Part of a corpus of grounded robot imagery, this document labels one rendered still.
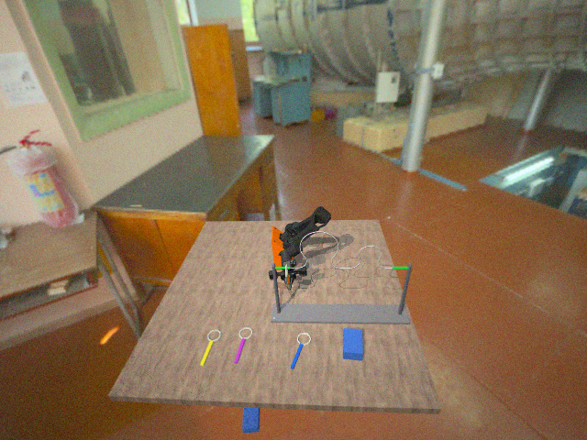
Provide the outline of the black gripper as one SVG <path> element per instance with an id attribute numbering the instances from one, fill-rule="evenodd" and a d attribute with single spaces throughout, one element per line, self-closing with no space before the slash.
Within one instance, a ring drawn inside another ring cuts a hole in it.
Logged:
<path id="1" fill-rule="evenodd" d="M 292 261 L 291 258 L 284 258 L 282 259 L 282 263 L 287 262 L 287 261 Z M 306 267 L 300 267 L 300 269 L 298 270 L 293 270 L 293 269 L 288 269 L 288 274 L 290 275 L 290 289 L 292 288 L 292 284 L 294 282 L 294 279 L 296 279 L 296 274 L 299 274 L 299 276 L 303 277 L 303 276 L 307 276 L 307 271 L 306 271 Z M 282 271 L 277 272 L 276 270 L 276 276 L 278 279 L 278 276 L 281 276 L 281 280 L 285 282 L 288 290 L 289 290 L 289 285 L 288 285 L 288 281 L 285 278 L 285 271 L 284 269 L 282 269 Z M 270 280 L 273 280 L 273 275 L 272 275 L 272 270 L 269 271 L 269 277 Z"/>

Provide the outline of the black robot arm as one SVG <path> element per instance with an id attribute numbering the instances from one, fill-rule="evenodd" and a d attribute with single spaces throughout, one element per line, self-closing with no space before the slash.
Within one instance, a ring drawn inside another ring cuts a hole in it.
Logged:
<path id="1" fill-rule="evenodd" d="M 296 266 L 295 257 L 301 251 L 303 251 L 303 247 L 301 245 L 300 251 L 300 243 L 303 239 L 302 243 L 307 240 L 311 235 L 312 232 L 318 231 L 321 227 L 326 226 L 329 220 L 331 219 L 331 213 L 329 213 L 323 206 L 317 207 L 313 214 L 306 218 L 305 220 L 299 222 L 293 222 L 288 224 L 285 227 L 285 231 L 280 233 L 279 239 L 283 242 L 284 250 L 281 251 L 278 255 L 281 256 L 281 259 L 292 259 L 292 261 L 287 261 L 282 263 L 282 266 L 285 267 L 286 264 L 290 268 L 294 268 Z M 322 224 L 317 226 L 316 223 Z M 308 235 L 310 234 L 310 235 Z M 308 236 L 306 236 L 308 235 Z M 301 244 L 302 244 L 301 243 Z"/>

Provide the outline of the yellow-handled loop tool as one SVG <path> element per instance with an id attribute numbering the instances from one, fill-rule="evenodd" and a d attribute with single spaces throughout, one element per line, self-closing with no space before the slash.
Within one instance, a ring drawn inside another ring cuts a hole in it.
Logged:
<path id="1" fill-rule="evenodd" d="M 210 340 L 210 343 L 209 343 L 209 346 L 208 346 L 208 348 L 207 348 L 207 350 L 206 350 L 206 352 L 205 352 L 204 358 L 203 358 L 203 360 L 202 360 L 202 362 L 201 362 L 201 365 L 200 365 L 200 366 L 204 366 L 204 365 L 205 365 L 205 362 L 206 362 L 206 359 L 207 359 L 207 357 L 208 357 L 208 355 L 209 355 L 209 352 L 210 352 L 210 350 L 211 350 L 211 347 L 212 347 L 212 345 L 214 344 L 214 343 L 213 343 L 213 341 L 216 341 L 216 340 L 219 338 L 219 337 L 218 337 L 218 338 L 217 338 L 217 339 L 215 339 L 215 340 L 211 340 L 211 339 L 209 338 L 209 334 L 210 334 L 212 331 L 218 331 L 218 332 L 219 332 L 219 337 L 221 336 L 221 333 L 220 333 L 220 331 L 219 331 L 219 330 L 217 330 L 217 329 L 211 330 L 211 331 L 208 333 L 208 339 Z"/>

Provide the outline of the blue rectangular block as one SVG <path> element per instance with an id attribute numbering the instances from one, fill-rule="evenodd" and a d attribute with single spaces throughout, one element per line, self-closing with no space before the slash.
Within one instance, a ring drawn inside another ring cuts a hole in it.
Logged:
<path id="1" fill-rule="evenodd" d="M 346 328 L 344 328 L 343 358 L 362 361 L 362 359 L 363 359 L 362 329 L 346 329 Z"/>
<path id="2" fill-rule="evenodd" d="M 260 425 L 260 408 L 244 408 L 243 433 L 256 433 Z"/>

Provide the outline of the white loop with blue handle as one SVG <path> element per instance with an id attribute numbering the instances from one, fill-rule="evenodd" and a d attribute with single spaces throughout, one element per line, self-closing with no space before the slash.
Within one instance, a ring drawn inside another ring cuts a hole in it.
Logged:
<path id="1" fill-rule="evenodd" d="M 309 338 L 310 338 L 310 339 L 309 339 L 309 341 L 308 341 L 307 343 L 301 343 L 301 342 L 298 340 L 299 336 L 301 336 L 301 335 L 307 335 L 307 336 L 309 336 Z M 299 357 L 299 355 L 300 355 L 300 352 L 301 352 L 301 350 L 302 350 L 302 347 L 303 347 L 303 345 L 307 345 L 307 344 L 308 344 L 308 343 L 310 343 L 310 341 L 311 341 L 311 336 L 310 336 L 309 334 L 302 333 L 302 334 L 300 334 L 299 336 L 297 337 L 297 341 L 300 343 L 300 345 L 299 345 L 299 347 L 298 347 L 298 349 L 297 349 L 297 352 L 296 352 L 296 354 L 295 354 L 295 357 L 294 357 L 294 359 L 293 359 L 293 363 L 292 363 L 292 365 L 291 365 L 291 369 L 294 369 L 294 366 L 295 366 L 295 364 L 296 364 L 296 361 L 297 361 L 297 359 L 298 359 L 298 357 Z"/>

